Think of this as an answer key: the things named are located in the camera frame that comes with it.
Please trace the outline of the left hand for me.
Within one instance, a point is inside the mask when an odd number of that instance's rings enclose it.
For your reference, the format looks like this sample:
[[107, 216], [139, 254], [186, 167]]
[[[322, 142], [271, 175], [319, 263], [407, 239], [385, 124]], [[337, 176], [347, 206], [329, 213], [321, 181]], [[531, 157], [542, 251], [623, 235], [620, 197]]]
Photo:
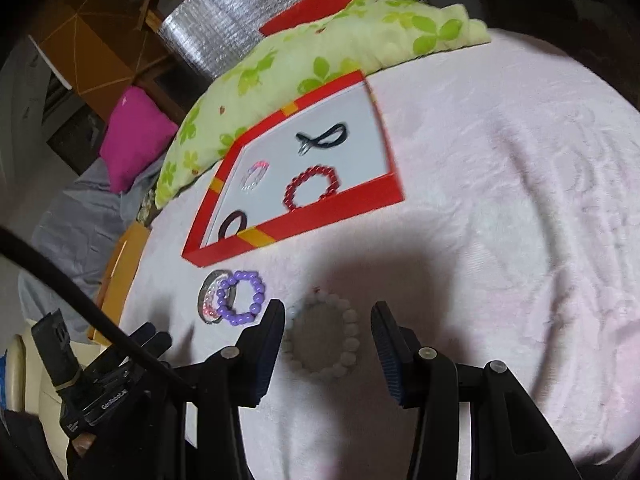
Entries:
[[80, 457], [84, 457], [88, 452], [88, 449], [93, 445], [94, 440], [96, 440], [96, 436], [94, 434], [80, 434], [75, 439], [71, 440], [70, 443], [73, 445], [75, 452]]

